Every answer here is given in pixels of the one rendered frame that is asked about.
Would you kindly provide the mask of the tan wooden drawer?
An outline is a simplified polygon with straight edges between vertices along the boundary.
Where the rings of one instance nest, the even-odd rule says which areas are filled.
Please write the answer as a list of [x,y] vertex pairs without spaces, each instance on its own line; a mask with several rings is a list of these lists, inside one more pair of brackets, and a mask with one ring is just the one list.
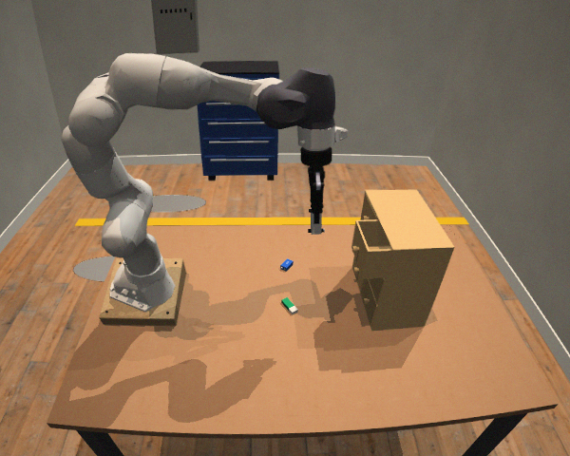
[[365,304],[365,308],[366,308],[366,311],[367,311],[367,314],[369,317],[370,325],[372,327],[373,320],[375,318],[375,314],[376,314],[376,310],[377,310],[378,306],[377,306],[376,300],[374,298],[374,295],[373,295],[371,285],[370,285],[368,278],[366,278],[366,280],[365,280],[362,298],[364,298],[363,303]]
[[372,286],[377,304],[379,303],[380,295],[382,293],[383,285],[384,285],[384,278],[369,278],[370,284]]
[[[358,268],[355,258],[354,258],[353,267]],[[353,272],[355,273],[355,276],[356,276],[356,279],[358,282],[358,286],[359,286],[360,292],[362,294],[365,279],[362,279],[360,272],[359,272],[359,269],[357,269],[357,268],[353,268]]]
[[365,194],[362,218],[361,218],[362,220],[377,219],[377,216],[375,215],[371,203],[366,194]]
[[392,250],[378,219],[355,222],[351,247],[362,279],[386,277]]

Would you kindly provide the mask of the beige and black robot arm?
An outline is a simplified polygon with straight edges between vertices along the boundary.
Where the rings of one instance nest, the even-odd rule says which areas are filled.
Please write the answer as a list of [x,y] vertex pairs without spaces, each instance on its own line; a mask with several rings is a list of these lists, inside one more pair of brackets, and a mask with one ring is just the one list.
[[323,151],[348,137],[347,129],[335,126],[333,77],[325,70],[301,68],[285,81],[252,81],[157,54],[118,56],[80,93],[61,140],[89,195],[109,203],[102,246],[123,258],[110,297],[145,313],[168,300],[175,284],[146,231],[152,188],[127,173],[110,139],[134,105],[189,109],[209,101],[249,106],[274,129],[297,125],[298,145],[306,150]]

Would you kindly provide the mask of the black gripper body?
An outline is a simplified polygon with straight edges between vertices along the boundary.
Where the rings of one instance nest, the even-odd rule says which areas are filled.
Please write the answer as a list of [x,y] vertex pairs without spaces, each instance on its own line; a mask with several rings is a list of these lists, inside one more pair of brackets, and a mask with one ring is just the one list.
[[310,151],[303,147],[300,148],[301,162],[311,166],[313,183],[315,180],[315,172],[319,172],[320,182],[322,182],[322,167],[332,162],[332,148],[329,147],[323,151]]

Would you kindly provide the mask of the brown wooden chest of drawers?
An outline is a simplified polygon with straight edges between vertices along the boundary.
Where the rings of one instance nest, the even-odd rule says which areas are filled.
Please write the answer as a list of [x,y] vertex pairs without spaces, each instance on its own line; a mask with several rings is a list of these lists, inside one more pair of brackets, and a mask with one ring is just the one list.
[[372,331],[425,327],[454,246],[417,190],[365,190],[391,247]]

